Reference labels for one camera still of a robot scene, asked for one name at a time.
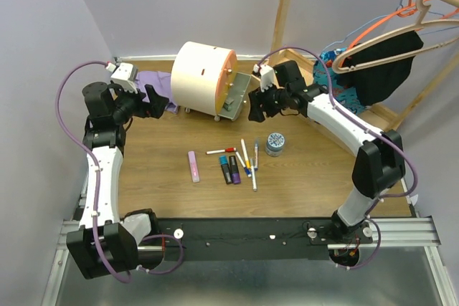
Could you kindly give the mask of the round cream drawer organizer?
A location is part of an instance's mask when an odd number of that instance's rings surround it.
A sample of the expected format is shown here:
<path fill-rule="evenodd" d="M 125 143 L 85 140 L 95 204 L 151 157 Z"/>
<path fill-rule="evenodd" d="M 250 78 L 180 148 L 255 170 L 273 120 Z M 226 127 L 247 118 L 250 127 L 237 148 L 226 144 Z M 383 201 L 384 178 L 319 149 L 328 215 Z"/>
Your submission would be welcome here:
<path fill-rule="evenodd" d="M 216 121 L 235 121 L 245 104 L 251 76 L 240 72 L 234 50 L 186 42 L 174 60 L 171 70 L 171 91 L 176 104 L 208 114 Z M 223 104 L 230 96 L 232 109 Z"/>

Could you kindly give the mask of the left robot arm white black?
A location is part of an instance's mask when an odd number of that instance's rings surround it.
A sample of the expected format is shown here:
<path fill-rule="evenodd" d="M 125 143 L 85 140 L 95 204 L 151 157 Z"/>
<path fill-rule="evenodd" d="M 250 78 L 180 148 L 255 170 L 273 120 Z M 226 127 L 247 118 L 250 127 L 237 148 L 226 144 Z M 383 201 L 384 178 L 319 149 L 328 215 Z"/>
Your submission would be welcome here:
<path fill-rule="evenodd" d="M 151 209 L 125 217 L 118 213 L 125 124 L 134 117 L 161 117 L 169 100 L 150 84 L 129 92 L 113 82 L 93 82 L 82 95 L 88 111 L 81 142 L 88 164 L 86 202 L 78 229 L 67 235 L 66 245 L 85 279 L 119 277 L 143 262 L 139 244 L 153 244 L 160 232 Z"/>

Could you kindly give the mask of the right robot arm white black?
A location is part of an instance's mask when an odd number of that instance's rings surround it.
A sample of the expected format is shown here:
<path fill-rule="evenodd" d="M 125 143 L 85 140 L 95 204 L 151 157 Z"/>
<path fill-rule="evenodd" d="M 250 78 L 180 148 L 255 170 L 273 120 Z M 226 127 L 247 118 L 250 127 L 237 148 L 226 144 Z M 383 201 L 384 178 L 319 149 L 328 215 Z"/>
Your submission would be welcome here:
<path fill-rule="evenodd" d="M 323 85 L 307 85 L 292 60 L 274 67 L 255 64 L 252 75 L 260 85 L 249 94 L 249 120 L 261 123 L 286 109 L 296 110 L 326 128 L 354 154 L 352 190 L 332 214 L 329 227 L 335 241 L 347 242 L 377 200 L 404 177 L 401 136 L 368 124 L 334 100 Z"/>

